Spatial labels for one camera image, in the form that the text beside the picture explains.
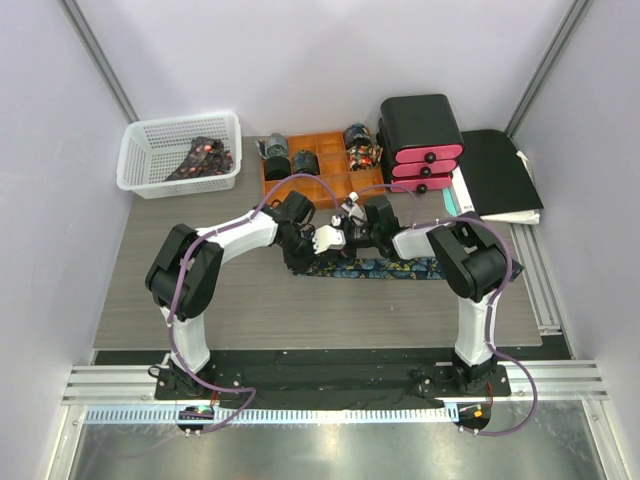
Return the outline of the blue snail pattern tie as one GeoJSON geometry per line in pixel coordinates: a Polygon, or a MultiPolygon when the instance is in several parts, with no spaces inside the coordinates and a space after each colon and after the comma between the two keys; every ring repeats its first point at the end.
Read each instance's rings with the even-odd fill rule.
{"type": "Polygon", "coordinates": [[[408,260],[384,258],[320,257],[309,261],[285,262],[298,276],[374,280],[445,280],[453,272],[452,263],[442,264],[436,257],[408,260]]]}

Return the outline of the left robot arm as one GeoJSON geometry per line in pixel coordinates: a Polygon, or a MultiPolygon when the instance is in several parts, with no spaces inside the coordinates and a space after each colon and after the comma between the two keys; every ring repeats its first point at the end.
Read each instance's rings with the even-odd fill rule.
{"type": "Polygon", "coordinates": [[[282,201],[213,227],[178,224],[170,230],[145,278],[170,332],[170,360],[158,374],[160,382],[193,399],[211,391],[204,310],[221,267],[254,249],[277,245],[290,271],[305,272],[316,260],[310,226],[314,213],[311,200],[291,191],[282,201]]]}

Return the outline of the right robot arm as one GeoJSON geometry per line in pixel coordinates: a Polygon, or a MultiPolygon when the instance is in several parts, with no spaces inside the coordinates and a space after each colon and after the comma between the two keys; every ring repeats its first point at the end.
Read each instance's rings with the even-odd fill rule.
{"type": "Polygon", "coordinates": [[[342,209],[345,252],[375,248],[392,260],[433,258],[458,297],[458,334],[452,352],[451,380],[472,395],[495,373],[495,305],[512,275],[512,257],[474,211],[422,226],[402,227],[387,197],[373,196],[360,206],[353,192],[342,209]]]}

